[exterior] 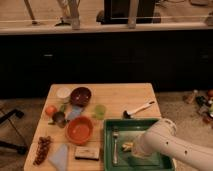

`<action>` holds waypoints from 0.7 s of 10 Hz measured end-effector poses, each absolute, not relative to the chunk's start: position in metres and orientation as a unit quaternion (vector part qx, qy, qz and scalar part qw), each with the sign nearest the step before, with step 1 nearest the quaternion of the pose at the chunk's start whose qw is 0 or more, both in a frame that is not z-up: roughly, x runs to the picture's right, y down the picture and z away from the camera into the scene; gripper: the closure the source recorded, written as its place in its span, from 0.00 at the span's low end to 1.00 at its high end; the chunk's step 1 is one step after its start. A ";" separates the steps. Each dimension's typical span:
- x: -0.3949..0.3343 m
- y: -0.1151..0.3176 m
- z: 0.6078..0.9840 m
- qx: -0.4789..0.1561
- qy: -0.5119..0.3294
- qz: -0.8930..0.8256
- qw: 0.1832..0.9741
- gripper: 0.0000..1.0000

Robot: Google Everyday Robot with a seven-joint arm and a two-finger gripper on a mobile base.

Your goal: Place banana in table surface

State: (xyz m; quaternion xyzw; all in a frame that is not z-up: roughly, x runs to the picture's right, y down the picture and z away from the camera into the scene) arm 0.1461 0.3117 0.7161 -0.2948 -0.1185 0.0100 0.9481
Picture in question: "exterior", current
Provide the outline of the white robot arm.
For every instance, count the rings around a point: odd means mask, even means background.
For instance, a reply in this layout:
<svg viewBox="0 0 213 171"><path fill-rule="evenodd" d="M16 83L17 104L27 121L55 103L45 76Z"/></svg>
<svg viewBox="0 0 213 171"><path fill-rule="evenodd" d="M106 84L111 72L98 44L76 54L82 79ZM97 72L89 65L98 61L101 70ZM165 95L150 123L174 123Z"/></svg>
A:
<svg viewBox="0 0 213 171"><path fill-rule="evenodd" d="M175 136L177 127L162 118L133 140L132 155L139 158L159 152L199 171L213 171L213 148L199 146Z"/></svg>

